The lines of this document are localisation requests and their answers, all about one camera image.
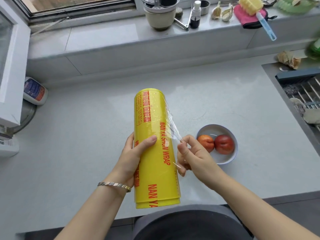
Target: red fruit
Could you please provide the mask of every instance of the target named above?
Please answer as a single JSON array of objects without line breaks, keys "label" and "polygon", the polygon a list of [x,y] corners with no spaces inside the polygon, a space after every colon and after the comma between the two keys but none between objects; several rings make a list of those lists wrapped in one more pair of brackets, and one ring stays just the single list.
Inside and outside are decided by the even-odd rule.
[{"label": "red fruit", "polygon": [[215,138],[214,144],[216,146],[216,150],[220,154],[230,154],[235,149],[235,143],[230,136],[227,135],[219,135]]},{"label": "red fruit", "polygon": [[208,152],[212,152],[214,150],[214,140],[211,136],[201,135],[198,136],[197,140]]}]

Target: plastic wrap roll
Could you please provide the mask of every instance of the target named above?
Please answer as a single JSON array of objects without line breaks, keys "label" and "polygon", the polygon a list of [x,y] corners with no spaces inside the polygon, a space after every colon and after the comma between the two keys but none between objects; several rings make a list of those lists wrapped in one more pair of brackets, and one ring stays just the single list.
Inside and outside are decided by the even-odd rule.
[{"label": "plastic wrap roll", "polygon": [[175,126],[163,93],[146,88],[134,98],[134,146],[156,135],[154,146],[146,150],[134,174],[136,208],[168,206],[180,203],[180,188],[172,138]]}]

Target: pink cloth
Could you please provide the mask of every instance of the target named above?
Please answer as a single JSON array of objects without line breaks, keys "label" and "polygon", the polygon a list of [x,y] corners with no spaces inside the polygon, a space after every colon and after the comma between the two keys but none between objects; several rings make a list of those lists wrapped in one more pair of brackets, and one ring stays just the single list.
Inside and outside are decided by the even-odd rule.
[{"label": "pink cloth", "polygon": [[[246,11],[242,9],[240,4],[234,7],[233,12],[242,25],[259,21],[255,15],[249,16],[249,14],[247,14]],[[267,12],[264,8],[262,8],[259,12],[262,14],[262,17],[266,17]]]}]

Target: person's right hand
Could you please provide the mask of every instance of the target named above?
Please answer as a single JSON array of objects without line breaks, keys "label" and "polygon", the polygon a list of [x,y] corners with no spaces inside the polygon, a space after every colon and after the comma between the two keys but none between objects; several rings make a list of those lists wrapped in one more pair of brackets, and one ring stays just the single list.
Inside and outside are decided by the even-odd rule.
[{"label": "person's right hand", "polygon": [[182,138],[178,145],[178,172],[184,177],[186,171],[191,169],[194,175],[207,187],[214,190],[214,185],[225,174],[216,164],[208,151],[193,136]]}]

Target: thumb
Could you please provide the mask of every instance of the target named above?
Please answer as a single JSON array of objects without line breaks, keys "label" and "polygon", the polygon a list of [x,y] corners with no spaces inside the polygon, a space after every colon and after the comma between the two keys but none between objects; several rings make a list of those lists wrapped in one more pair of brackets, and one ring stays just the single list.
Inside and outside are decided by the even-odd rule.
[{"label": "thumb", "polygon": [[137,146],[134,147],[133,151],[134,153],[140,157],[141,154],[148,149],[149,147],[153,146],[157,141],[157,136],[153,135],[149,138],[143,140],[141,143],[139,143]]},{"label": "thumb", "polygon": [[192,165],[196,163],[197,157],[189,150],[186,142],[178,144],[178,151],[181,153],[182,157],[188,164]]}]

